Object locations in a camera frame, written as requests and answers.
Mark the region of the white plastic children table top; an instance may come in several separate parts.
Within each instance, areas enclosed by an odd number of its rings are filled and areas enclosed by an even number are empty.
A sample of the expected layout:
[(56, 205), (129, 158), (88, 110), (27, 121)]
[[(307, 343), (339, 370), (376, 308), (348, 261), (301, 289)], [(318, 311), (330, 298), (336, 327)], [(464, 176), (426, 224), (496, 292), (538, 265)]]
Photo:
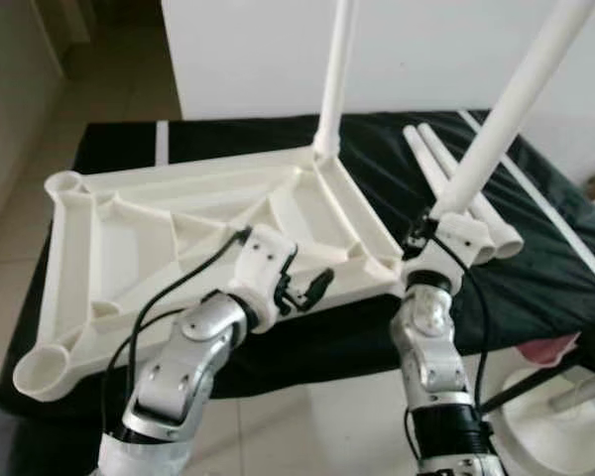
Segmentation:
[(13, 384), (36, 401), (65, 398), (101, 372), (143, 305), (197, 304), (225, 289), (230, 250), (196, 271), (240, 228), (267, 225), (297, 242), (293, 289), (332, 268), (319, 311), (391, 291), (402, 250), (337, 159), (311, 147), (99, 174), (61, 172), (47, 276), (32, 349)]

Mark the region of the white plastic table leg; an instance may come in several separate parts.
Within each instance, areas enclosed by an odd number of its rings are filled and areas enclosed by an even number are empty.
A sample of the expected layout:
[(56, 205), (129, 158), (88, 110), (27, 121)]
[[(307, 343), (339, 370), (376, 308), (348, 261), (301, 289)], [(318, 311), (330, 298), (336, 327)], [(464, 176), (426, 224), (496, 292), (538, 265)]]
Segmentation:
[[(437, 158), (435, 158), (434, 155), (430, 153), (430, 149), (424, 143), (424, 140), (421, 139), (417, 126), (410, 124), (410, 126), (403, 128), (403, 136), (405, 136), (405, 140), (408, 144), (408, 147), (410, 147), (412, 150), (413, 155), (416, 156), (416, 162), (419, 164), (421, 175), (424, 176), (425, 181), (427, 181), (430, 193), (433, 194), (434, 199), (436, 199), (436, 202), (438, 202), (438, 200), (443, 196), (444, 190), (450, 184), (451, 178), (449, 178), (447, 173), (443, 171), (443, 168), (438, 163)], [(473, 199), (478, 193), (479, 191), (475, 191), (475, 193), (471, 195), (471, 199)], [(464, 205), (464, 207), (460, 208), (459, 210), (461, 213), (464, 213), (465, 216), (473, 217), (475, 221), (483, 223), (482, 221), (479, 221), (478, 218), (475, 218), (473, 213), (470, 212), (469, 204), (471, 199), (469, 200), (468, 204)], [(485, 231), (483, 232), (483, 235), (485, 236), (485, 240), (487, 240), (487, 245), (480, 246), (478, 251), (476, 251), (475, 257), (473, 259), (473, 262), (476, 264), (476, 266), (487, 263), (488, 260), (494, 259), (494, 253), (496, 253), (496, 246), (493, 245), (491, 236), (489, 236), (488, 228), (485, 225), (484, 227)]]
[(337, 0), (330, 40), (323, 95), (312, 149), (322, 159), (341, 150), (341, 119), (346, 99), (346, 77), (355, 36), (358, 0)]
[[(439, 166), (443, 168), (449, 178), (455, 178), (459, 163), (453, 158), (451, 151), (447, 149), (444, 142), (439, 139), (437, 132), (428, 123), (420, 123), (418, 131), (421, 139), (430, 149), (430, 153), (437, 158)], [(494, 257), (497, 259), (512, 258), (524, 249), (525, 241), (523, 236), (502, 217), (501, 213), (497, 212), (497, 209), (485, 198), (483, 193), (478, 193), (471, 199), (469, 210), (475, 218), (478, 218), (487, 226), (493, 245), (496, 246)]]
[(526, 115), (560, 67), (566, 51), (595, 10), (595, 0), (557, 0), (524, 58), (506, 83), (487, 122), (476, 133), (428, 216), (441, 219), (468, 208), (519, 135)]

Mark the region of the black table cloth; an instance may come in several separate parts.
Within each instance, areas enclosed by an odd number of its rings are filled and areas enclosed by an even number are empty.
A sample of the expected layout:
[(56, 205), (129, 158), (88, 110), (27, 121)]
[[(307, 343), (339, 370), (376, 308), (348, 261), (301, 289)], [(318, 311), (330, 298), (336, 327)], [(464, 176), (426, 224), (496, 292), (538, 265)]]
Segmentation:
[[(309, 144), (315, 115), (172, 124), (172, 163), (197, 162)], [(473, 140), (473, 128), (455, 112), (378, 112), (344, 115), (341, 160), (394, 239), (432, 204), (420, 171), (403, 140), (407, 124), (428, 123), (452, 153)], [(95, 467), (103, 416), (110, 396), (111, 424), (120, 417), (121, 369), (90, 376), (65, 399), (40, 403), (18, 393), (12, 375), (18, 354), (32, 349), (47, 276), (41, 254), (30, 277), (15, 330), (0, 368), (0, 476), (87, 476)], [(456, 345), (464, 355), (511, 348), (543, 337), (595, 329), (595, 302), (495, 300), (457, 296)], [(251, 337), (217, 375), (214, 399), (254, 398), (302, 384), (376, 375), (397, 369), (399, 357), (387, 325), (397, 311), (392, 297), (374, 297), (280, 323)]]

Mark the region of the pink cloth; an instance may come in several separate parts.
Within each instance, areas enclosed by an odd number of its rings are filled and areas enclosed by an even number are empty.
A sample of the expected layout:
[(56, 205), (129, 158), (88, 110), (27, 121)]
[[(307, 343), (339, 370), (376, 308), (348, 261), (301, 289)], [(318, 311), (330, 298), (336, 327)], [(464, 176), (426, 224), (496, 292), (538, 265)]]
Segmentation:
[(580, 332), (559, 337), (543, 337), (516, 346), (517, 352), (533, 366), (555, 367), (561, 359), (577, 348)]

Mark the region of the black metal table frame leg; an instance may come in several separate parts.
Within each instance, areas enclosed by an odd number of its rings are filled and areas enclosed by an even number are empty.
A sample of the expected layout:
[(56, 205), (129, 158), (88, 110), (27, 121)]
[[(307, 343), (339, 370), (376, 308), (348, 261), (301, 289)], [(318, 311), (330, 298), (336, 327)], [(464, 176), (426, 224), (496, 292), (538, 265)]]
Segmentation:
[(491, 413), (504, 407), (511, 400), (518, 399), (522, 395), (529, 393), (539, 385), (536, 375), (537, 371), (529, 371), (529, 369), (511, 373), (503, 381), (502, 389), (497, 394), (492, 395), (487, 401), (483, 401), (480, 404), (480, 413), (484, 417), (490, 416)]

